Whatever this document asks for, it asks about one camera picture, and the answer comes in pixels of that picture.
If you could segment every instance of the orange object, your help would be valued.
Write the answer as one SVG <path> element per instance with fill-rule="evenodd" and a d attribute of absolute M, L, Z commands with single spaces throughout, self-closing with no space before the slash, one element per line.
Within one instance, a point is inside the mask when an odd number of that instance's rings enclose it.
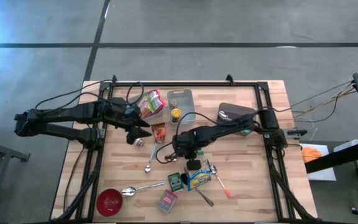
<path fill-rule="evenodd" d="M 229 190 L 228 189 L 224 189 L 224 193 L 226 193 L 226 196 L 228 197 L 228 198 L 230 198 L 231 197 L 231 194 L 230 194 L 230 192 L 229 192 Z"/>
<path fill-rule="evenodd" d="M 165 135 L 167 134 L 165 123 L 153 124 L 152 131 L 154 133 L 154 140 L 156 143 L 161 144 L 165 142 Z"/>
<path fill-rule="evenodd" d="M 302 149 L 303 162 L 307 163 L 323 156 L 321 152 L 312 147 L 304 147 Z"/>

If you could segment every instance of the metal bracket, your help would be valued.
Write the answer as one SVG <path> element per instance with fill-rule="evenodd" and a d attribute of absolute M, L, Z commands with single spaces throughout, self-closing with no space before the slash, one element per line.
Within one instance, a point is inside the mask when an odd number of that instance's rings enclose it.
<path fill-rule="evenodd" d="M 233 77 L 231 75 L 227 75 L 226 81 L 230 82 L 230 86 L 235 86 L 236 83 L 234 83 Z"/>
<path fill-rule="evenodd" d="M 269 90 L 269 84 L 267 84 L 267 82 L 258 82 L 258 86 L 265 91 Z"/>
<path fill-rule="evenodd" d="M 99 129 L 99 138 L 100 139 L 104 139 L 105 132 L 106 132 L 106 130 L 104 128 Z"/>
<path fill-rule="evenodd" d="M 102 82 L 100 83 L 99 91 L 108 90 L 110 87 L 110 83 Z"/>
<path fill-rule="evenodd" d="M 116 82 L 117 82 L 117 77 L 116 77 L 116 75 L 112 75 L 111 86 L 112 86 L 112 87 L 115 87 L 115 86 L 116 86 Z"/>
<path fill-rule="evenodd" d="M 283 129 L 283 132 L 285 135 L 285 139 L 299 140 L 308 131 L 307 130 L 299 130 L 299 129 Z"/>

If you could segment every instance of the red bowl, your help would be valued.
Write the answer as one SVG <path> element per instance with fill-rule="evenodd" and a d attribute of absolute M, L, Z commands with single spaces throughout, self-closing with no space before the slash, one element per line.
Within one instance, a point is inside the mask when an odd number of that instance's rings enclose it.
<path fill-rule="evenodd" d="M 103 191 L 96 201 L 98 212 L 105 217 L 110 217 L 118 213 L 122 207 L 122 195 L 114 189 Z"/>

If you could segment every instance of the snack bag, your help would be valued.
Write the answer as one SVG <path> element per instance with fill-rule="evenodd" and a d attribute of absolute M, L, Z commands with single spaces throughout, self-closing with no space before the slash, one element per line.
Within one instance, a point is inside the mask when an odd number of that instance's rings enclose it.
<path fill-rule="evenodd" d="M 160 93 L 157 90 L 152 90 L 142 97 L 137 106 L 142 112 L 142 118 L 147 118 L 162 110 L 165 102 L 161 99 Z"/>

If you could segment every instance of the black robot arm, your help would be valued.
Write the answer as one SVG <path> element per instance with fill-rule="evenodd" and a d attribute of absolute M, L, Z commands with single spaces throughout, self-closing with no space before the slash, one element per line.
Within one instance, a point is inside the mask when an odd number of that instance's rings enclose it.
<path fill-rule="evenodd" d="M 246 114 L 240 118 L 215 126 L 200 126 L 189 131 L 172 137 L 172 144 L 175 153 L 173 157 L 185 157 L 188 159 L 187 167 L 189 170 L 198 170 L 201 168 L 201 162 L 195 160 L 197 152 L 202 147 L 206 147 L 217 138 L 227 136 L 243 130 L 255 131 L 259 134 L 273 134 L 278 132 L 278 127 L 269 126 L 268 129 L 262 129 L 258 123 L 254 121 L 255 114 Z M 265 113 L 259 113 L 259 116 L 264 116 Z"/>
<path fill-rule="evenodd" d="M 113 98 L 110 102 L 94 101 L 57 110 L 31 109 L 15 115 L 15 120 L 15 133 L 18 136 L 46 134 L 78 140 L 86 147 L 91 147 L 101 137 L 97 128 L 78 130 L 50 123 L 76 121 L 81 124 L 94 124 L 105 122 L 128 132 L 128 144 L 132 144 L 137 138 L 151 136 L 149 132 L 140 128 L 150 126 L 140 119 L 140 110 L 135 106 L 127 108 L 123 98 Z"/>

